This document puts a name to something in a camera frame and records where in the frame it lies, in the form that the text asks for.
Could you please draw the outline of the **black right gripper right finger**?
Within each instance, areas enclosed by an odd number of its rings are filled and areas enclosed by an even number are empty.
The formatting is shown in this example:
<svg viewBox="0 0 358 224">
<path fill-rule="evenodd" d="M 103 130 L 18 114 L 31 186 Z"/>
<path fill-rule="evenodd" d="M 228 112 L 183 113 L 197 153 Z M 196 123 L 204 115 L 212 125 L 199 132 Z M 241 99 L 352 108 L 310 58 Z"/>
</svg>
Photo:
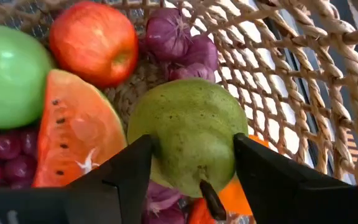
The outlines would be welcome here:
<svg viewBox="0 0 358 224">
<path fill-rule="evenodd" d="M 332 223 L 331 189 L 344 183 L 243 133 L 233 138 L 236 174 L 257 223 Z"/>
</svg>

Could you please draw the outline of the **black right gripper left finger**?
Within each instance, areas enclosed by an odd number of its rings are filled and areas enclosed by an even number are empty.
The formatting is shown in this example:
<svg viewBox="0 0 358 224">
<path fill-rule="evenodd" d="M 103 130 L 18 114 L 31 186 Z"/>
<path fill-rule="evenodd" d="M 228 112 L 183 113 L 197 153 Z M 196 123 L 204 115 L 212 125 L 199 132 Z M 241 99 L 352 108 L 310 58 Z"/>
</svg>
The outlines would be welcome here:
<svg viewBox="0 0 358 224">
<path fill-rule="evenodd" d="M 68 186 L 69 224 L 138 224 L 149 184 L 153 140 L 143 135 Z"/>
</svg>

